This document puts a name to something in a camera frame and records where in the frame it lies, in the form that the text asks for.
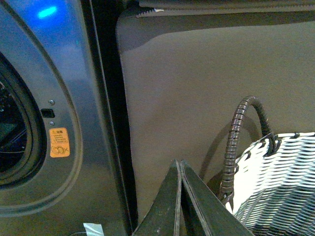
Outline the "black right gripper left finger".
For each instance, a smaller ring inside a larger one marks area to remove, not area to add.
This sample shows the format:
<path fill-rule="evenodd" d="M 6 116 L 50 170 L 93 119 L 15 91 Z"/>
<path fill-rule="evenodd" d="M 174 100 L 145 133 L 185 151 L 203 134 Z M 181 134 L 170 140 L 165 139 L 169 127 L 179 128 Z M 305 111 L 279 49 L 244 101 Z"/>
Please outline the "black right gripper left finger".
<path fill-rule="evenodd" d="M 180 234 L 182 177 L 173 160 L 158 193 L 134 236 L 178 236 Z"/>

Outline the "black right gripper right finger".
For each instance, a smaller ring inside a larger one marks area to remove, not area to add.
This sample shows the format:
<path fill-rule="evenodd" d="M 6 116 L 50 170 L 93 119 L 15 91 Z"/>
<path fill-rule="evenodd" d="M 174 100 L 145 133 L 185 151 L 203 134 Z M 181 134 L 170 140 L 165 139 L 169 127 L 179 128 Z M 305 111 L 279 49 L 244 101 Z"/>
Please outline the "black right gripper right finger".
<path fill-rule="evenodd" d="M 185 161 L 180 162 L 182 210 L 188 236 L 252 236 Z"/>

